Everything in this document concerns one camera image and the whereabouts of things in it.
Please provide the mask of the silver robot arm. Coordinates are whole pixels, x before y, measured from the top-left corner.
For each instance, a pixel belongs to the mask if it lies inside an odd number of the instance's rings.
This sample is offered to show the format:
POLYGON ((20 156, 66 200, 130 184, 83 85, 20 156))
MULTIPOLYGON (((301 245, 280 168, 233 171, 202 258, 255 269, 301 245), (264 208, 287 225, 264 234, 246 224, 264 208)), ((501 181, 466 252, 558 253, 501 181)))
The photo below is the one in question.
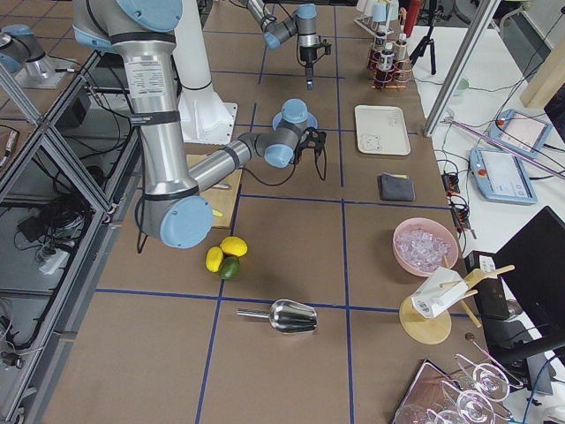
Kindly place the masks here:
POLYGON ((306 104, 289 99, 272 132, 231 138, 195 2, 77 1, 73 12, 78 43, 123 59, 145 164, 136 222, 163 244, 198 245, 213 224, 204 191, 256 157, 287 166, 315 134, 306 104))
POLYGON ((264 41, 271 50, 279 49, 292 37, 297 37, 297 62, 305 71, 306 88, 313 88, 314 65, 325 55, 331 54, 331 45, 317 32, 315 4, 300 4, 297 9, 279 20, 264 1, 230 1, 248 10, 263 33, 264 41))

